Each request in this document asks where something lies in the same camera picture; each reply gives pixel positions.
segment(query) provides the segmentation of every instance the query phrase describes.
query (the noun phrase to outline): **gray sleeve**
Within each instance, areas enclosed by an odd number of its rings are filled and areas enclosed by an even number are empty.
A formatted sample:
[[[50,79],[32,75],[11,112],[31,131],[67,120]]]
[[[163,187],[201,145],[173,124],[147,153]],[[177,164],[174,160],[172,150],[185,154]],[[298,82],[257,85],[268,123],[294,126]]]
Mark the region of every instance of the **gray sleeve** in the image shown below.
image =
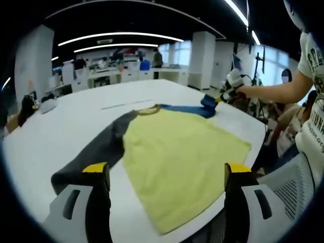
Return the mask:
[[[56,194],[59,194],[69,184],[79,184],[83,169],[89,165],[107,162],[111,169],[124,155],[123,135],[129,123],[136,116],[137,113],[131,111],[116,119],[99,133],[74,160],[56,172],[51,178]]]

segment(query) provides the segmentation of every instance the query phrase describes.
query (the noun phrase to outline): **window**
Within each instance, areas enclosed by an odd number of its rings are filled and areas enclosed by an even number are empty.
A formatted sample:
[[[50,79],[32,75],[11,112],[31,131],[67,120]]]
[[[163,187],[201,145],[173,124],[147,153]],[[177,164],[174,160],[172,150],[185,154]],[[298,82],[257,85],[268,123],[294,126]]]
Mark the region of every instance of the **window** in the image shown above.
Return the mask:
[[[255,46],[255,56],[263,58],[263,46]],[[262,61],[258,63],[257,72],[264,86],[282,84],[282,71],[289,67],[289,55],[271,47],[265,47],[264,74],[262,73]]]
[[[163,63],[169,62],[169,48],[170,44],[164,44],[158,47],[158,51],[162,54]]]
[[[173,63],[189,66],[191,55],[191,41],[176,42],[174,46]]]

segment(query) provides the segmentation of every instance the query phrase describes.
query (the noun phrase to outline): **ceiling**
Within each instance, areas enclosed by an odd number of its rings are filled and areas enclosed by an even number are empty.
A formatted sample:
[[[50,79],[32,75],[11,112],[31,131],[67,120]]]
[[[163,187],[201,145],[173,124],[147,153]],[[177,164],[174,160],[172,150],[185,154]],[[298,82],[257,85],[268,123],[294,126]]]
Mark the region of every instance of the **ceiling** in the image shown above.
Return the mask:
[[[34,27],[44,24],[55,31],[53,57],[65,59],[73,58],[73,51],[96,46],[99,39],[96,37],[80,40],[58,47],[57,44],[72,38],[89,34],[105,32],[146,32],[167,35],[181,39],[191,39],[195,31],[207,30],[216,38],[226,37],[227,41],[249,43],[252,39],[236,13],[224,0],[175,1],[156,0],[156,4],[165,5],[191,15],[190,18],[168,8],[158,7],[145,1],[43,1],[33,3],[23,1],[17,9],[16,3],[9,3],[3,11],[8,15],[12,11],[12,23],[5,25],[3,33],[8,32],[5,39],[6,48],[1,56],[2,61],[8,64],[14,60],[14,49],[17,41]],[[246,0],[233,0],[246,15]],[[272,0],[265,3],[260,0],[249,0],[250,27],[256,32],[260,42],[286,51],[295,59],[299,58],[299,30],[293,25],[286,13],[282,0]],[[53,16],[47,16],[63,10]],[[163,44],[167,39],[147,36],[114,36],[113,43],[145,43]]]

